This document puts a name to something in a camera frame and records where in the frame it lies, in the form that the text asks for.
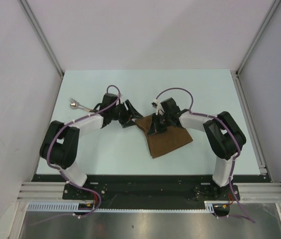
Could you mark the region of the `brown cloth napkin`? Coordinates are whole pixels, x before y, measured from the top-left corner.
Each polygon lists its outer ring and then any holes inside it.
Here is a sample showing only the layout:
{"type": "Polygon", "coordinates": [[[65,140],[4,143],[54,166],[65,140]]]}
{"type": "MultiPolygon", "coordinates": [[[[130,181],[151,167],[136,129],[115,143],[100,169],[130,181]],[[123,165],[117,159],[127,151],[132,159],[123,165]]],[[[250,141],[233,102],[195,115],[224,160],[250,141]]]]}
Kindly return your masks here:
{"type": "Polygon", "coordinates": [[[143,131],[146,137],[152,158],[163,156],[193,142],[191,135],[185,128],[175,126],[168,126],[167,131],[164,133],[147,135],[151,122],[151,116],[135,120],[136,125],[143,131]]]}

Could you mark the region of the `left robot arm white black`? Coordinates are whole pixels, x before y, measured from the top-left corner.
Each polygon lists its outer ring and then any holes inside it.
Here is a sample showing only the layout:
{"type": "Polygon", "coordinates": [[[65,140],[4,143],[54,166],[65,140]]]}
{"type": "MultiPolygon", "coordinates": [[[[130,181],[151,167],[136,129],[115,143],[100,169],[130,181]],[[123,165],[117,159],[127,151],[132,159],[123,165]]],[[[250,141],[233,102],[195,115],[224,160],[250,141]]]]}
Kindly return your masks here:
{"type": "Polygon", "coordinates": [[[115,120],[123,128],[134,126],[135,120],[143,116],[129,100],[122,102],[118,95],[111,93],[105,93],[102,102],[93,109],[88,109],[73,99],[71,99],[71,108],[87,110],[89,113],[68,124],[52,121],[41,144],[39,155],[51,168],[58,170],[67,183],[75,185],[73,192],[76,196],[85,199],[90,195],[91,187],[86,184],[87,175],[75,162],[79,139],[94,130],[106,127],[115,120]]]}

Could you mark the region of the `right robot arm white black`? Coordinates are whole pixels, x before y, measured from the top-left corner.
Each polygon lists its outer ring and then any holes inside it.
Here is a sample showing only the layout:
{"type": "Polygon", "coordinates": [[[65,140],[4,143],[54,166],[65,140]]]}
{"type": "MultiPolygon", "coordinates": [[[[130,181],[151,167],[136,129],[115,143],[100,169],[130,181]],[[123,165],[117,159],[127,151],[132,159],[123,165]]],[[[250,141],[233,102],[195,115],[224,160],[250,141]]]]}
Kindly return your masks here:
{"type": "Polygon", "coordinates": [[[229,112],[223,111],[213,116],[193,113],[189,109],[181,110],[173,98],[162,102],[152,102],[155,113],[148,135],[163,134],[167,127],[190,128],[204,132],[209,145],[216,155],[215,170],[207,193],[222,200],[233,190],[233,172],[235,161],[240,156],[246,137],[229,112]]]}

